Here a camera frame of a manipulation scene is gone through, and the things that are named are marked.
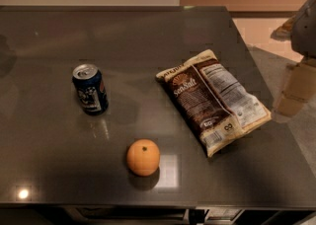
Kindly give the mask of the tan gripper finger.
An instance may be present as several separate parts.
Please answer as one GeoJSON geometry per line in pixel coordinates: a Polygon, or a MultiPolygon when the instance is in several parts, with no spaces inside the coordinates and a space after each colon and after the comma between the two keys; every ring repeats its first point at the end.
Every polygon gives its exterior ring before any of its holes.
{"type": "Polygon", "coordinates": [[[271,38],[275,40],[290,40],[291,32],[294,24],[295,17],[292,16],[287,19],[281,26],[277,27],[271,34],[271,38]]]}
{"type": "Polygon", "coordinates": [[[273,112],[285,117],[297,115],[316,94],[316,59],[303,58],[287,64],[273,112]]]}

